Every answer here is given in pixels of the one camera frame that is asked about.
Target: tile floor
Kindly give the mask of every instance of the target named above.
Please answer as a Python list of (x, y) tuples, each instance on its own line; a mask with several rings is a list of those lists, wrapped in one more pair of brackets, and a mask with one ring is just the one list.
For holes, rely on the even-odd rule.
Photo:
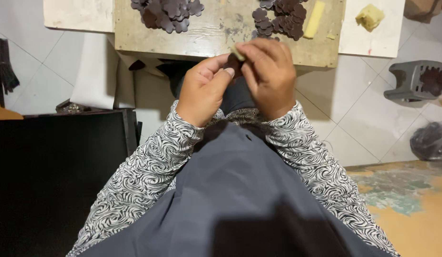
[[(6, 108), (21, 114), (54, 113), (72, 93), (85, 33), (45, 28), (42, 0), (0, 0), (0, 38), (9, 40), (21, 82), (5, 97)], [(442, 107), (437, 101), (391, 102), (383, 91), (395, 87), (391, 64), (419, 59), (442, 62), (442, 13), (430, 24), (404, 18), (395, 59), (340, 56), (337, 69), (297, 79), (296, 99), (343, 166), (416, 159), (409, 138), (428, 122), (442, 121)], [(135, 80), (144, 142), (165, 121), (173, 97), (166, 79), (137, 72)]]

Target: wooden board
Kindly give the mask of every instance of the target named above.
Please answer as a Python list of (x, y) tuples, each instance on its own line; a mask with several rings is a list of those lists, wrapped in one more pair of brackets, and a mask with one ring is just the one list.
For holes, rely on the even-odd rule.
[[(294, 64), (337, 67), (345, 0), (322, 1), (326, 8), (315, 38), (301, 38), (296, 42), (278, 35), (291, 48)], [(257, 0), (201, 0), (201, 3), (205, 9), (201, 16), (190, 17), (188, 32), (167, 34), (161, 29), (146, 28), (140, 21), (139, 12), (131, 9), (130, 0), (116, 0), (115, 48), (144, 52), (149, 57), (184, 59), (228, 53), (235, 42), (251, 39), (251, 32), (255, 29), (252, 12), (259, 7)], [(315, 0), (303, 3), (308, 15), (314, 3)], [(269, 11), (268, 16), (274, 18), (273, 12)], [(337, 38), (326, 38), (328, 33)]]
[(115, 0), (43, 0), (47, 27), (92, 32), (114, 32)]
[[(370, 3), (385, 14), (384, 19), (372, 32), (358, 26), (355, 19), (362, 8)], [(405, 0), (348, 1), (338, 52), (341, 54), (397, 57), (404, 8)]]

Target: hand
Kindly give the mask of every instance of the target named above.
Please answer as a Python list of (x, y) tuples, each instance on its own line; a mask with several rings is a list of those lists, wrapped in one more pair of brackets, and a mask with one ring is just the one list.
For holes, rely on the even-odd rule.
[(275, 40), (255, 38), (237, 43), (246, 57), (241, 67), (256, 107), (268, 120), (280, 118), (295, 105), (295, 69), (289, 48)]
[(176, 111), (191, 125), (205, 126), (221, 106), (234, 69), (222, 67), (229, 54), (205, 59), (186, 72)]

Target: plastic bag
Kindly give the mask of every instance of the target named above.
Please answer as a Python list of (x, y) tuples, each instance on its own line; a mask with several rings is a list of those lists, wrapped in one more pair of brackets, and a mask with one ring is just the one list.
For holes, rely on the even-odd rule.
[(442, 161), (442, 122), (432, 122), (416, 130), (410, 146), (422, 161)]

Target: patterned shirt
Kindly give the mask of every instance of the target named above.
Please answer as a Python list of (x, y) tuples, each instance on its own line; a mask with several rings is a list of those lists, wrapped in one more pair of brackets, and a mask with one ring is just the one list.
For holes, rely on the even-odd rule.
[[(98, 193), (67, 257), (75, 257), (134, 223), (165, 192), (175, 188), (176, 171), (191, 158), (194, 145), (205, 131), (185, 122), (175, 111), (177, 103), (173, 103), (167, 121), (120, 165)], [(260, 127), (267, 142), (275, 146), (283, 161), (300, 175), (308, 191), (329, 212), (367, 244), (399, 256), (367, 210), (356, 183), (318, 140), (300, 103), (269, 122), (263, 121), (256, 108), (240, 109), (227, 116), (218, 109), (207, 126), (222, 119)]]

